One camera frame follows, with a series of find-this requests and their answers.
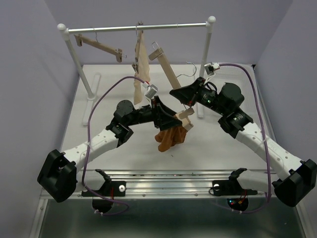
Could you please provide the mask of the brown orange underwear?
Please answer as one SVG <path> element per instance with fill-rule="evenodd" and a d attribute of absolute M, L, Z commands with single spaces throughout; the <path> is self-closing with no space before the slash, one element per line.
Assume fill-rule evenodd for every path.
<path fill-rule="evenodd" d="M 159 143 L 158 150 L 160 152 L 165 152 L 177 144 L 184 143 L 187 132 L 188 131 L 182 126 L 160 131 L 155 136 L 155 141 Z"/>

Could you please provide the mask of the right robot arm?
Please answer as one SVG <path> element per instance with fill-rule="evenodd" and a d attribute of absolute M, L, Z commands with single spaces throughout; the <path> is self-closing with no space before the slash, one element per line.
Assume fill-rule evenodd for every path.
<path fill-rule="evenodd" d="M 220 92 L 216 92 L 205 87 L 205 79 L 199 77 L 188 86 L 171 90 L 170 95 L 187 106 L 199 103 L 220 114 L 218 123 L 224 132 L 246 145 L 273 169 L 274 173 L 269 174 L 239 168 L 227 180 L 213 181 L 213 195 L 255 194 L 261 191 L 275 195 L 289 207 L 295 207 L 315 187 L 316 163 L 292 155 L 265 135 L 240 109 L 244 96 L 236 84 L 225 83 Z"/>

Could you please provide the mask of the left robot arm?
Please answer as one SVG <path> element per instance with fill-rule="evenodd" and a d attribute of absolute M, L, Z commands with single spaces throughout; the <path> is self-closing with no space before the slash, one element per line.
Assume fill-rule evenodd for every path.
<path fill-rule="evenodd" d="M 158 96 L 151 100 L 150 105 L 139 109 L 134 108 L 129 100 L 122 100 L 117 104 L 110 124 L 95 137 L 63 152 L 56 149 L 49 152 L 37 182 L 56 202 L 64 202 L 80 189 L 82 183 L 77 175 L 88 163 L 126 143 L 133 134 L 131 126 L 149 122 L 161 131 L 182 125 L 176 112 L 165 106 Z"/>

